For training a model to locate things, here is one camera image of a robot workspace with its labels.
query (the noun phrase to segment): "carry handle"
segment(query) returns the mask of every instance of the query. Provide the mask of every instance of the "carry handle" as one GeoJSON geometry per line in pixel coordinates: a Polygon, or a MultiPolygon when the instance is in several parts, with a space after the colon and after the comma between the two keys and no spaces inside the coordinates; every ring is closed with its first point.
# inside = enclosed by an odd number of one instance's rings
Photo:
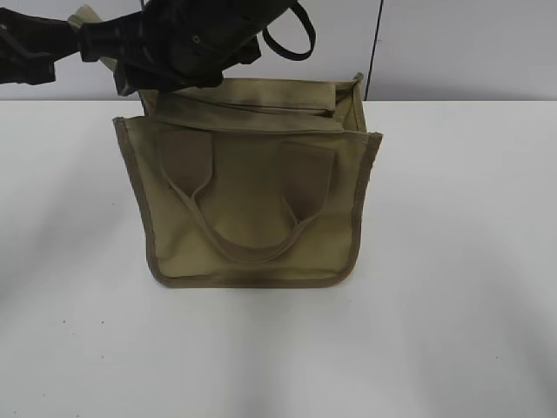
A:
{"type": "Polygon", "coordinates": [[[290,210],[293,228],[275,246],[249,247],[219,234],[198,204],[213,177],[212,137],[202,131],[171,131],[158,139],[160,165],[166,180],[194,215],[211,243],[229,260],[266,263],[290,249],[322,211],[331,184],[334,152],[316,146],[283,143],[278,151],[282,197],[290,210]]]}
{"type": "Polygon", "coordinates": [[[263,29],[263,39],[267,45],[269,45],[269,48],[271,48],[276,54],[279,54],[282,58],[290,59],[291,61],[305,61],[313,54],[313,50],[315,50],[317,32],[315,31],[315,27],[313,26],[310,17],[300,3],[295,3],[291,7],[291,10],[302,23],[302,26],[304,26],[305,32],[310,39],[310,50],[302,54],[287,50],[284,46],[274,40],[267,28],[263,29]]]}

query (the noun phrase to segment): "black plastic part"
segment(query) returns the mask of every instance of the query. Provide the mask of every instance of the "black plastic part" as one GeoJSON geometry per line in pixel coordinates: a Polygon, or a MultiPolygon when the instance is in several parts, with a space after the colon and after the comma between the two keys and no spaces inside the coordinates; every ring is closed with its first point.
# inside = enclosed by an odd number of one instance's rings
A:
{"type": "Polygon", "coordinates": [[[151,0],[143,12],[78,33],[82,59],[118,62],[120,95],[136,90],[213,87],[222,71],[251,64],[261,51],[257,34],[296,0],[151,0]]]}
{"type": "Polygon", "coordinates": [[[0,28],[0,84],[31,85],[56,81],[50,54],[27,51],[4,28],[0,28]]]}
{"type": "Polygon", "coordinates": [[[0,8],[0,28],[27,51],[49,54],[52,61],[78,51],[76,32],[63,20],[26,16],[0,8]]]}
{"type": "Polygon", "coordinates": [[[0,8],[0,84],[51,83],[54,63],[78,51],[77,37],[60,20],[0,8]]]}

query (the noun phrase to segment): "canvas bag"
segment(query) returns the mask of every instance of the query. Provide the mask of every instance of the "canvas bag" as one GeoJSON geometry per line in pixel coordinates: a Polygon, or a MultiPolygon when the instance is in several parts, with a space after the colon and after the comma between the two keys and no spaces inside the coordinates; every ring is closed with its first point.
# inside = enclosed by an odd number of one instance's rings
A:
{"type": "Polygon", "coordinates": [[[360,92],[361,76],[143,91],[145,116],[114,123],[153,275],[169,287],[347,277],[381,142],[366,131],[360,92]]]}

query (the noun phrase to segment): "white wall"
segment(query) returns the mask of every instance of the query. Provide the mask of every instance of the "white wall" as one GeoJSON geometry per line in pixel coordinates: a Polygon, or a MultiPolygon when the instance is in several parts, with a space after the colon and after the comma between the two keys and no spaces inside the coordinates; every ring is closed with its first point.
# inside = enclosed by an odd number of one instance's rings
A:
{"type": "MultiPolygon", "coordinates": [[[[65,19],[84,0],[3,0],[0,5],[25,14],[65,19]]],[[[90,0],[104,19],[139,10],[139,0],[90,0]]],[[[302,0],[318,31],[314,56],[303,63],[284,60],[262,45],[264,56],[254,65],[239,66],[229,77],[345,79],[366,73],[372,48],[379,0],[302,0]]],[[[306,35],[288,13],[272,25],[284,46],[304,51],[306,35]]],[[[101,64],[83,64],[78,56],[57,64],[57,82],[36,87],[0,85],[0,99],[118,99],[111,74],[101,64]]]]}
{"type": "Polygon", "coordinates": [[[557,98],[555,0],[386,0],[379,39],[372,99],[557,98]]]}

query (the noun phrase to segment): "black strap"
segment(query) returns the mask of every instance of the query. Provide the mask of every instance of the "black strap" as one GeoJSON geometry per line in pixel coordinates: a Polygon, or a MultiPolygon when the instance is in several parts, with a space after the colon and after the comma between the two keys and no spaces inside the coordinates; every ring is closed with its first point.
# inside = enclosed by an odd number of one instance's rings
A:
{"type": "Polygon", "coordinates": [[[315,49],[315,43],[317,41],[317,33],[315,32],[315,28],[313,27],[310,17],[307,15],[307,11],[305,11],[305,9],[302,7],[300,3],[295,3],[291,7],[291,9],[296,15],[296,17],[299,19],[299,21],[302,23],[302,25],[304,26],[305,32],[307,33],[307,36],[310,38],[310,45],[311,45],[310,50],[302,54],[298,54],[297,52],[292,52],[287,50],[284,46],[281,46],[277,41],[275,41],[272,38],[267,28],[263,30],[263,39],[265,40],[265,42],[267,42],[269,48],[271,48],[273,51],[279,54],[282,58],[290,59],[292,61],[304,61],[313,54],[313,50],[315,49]]]}

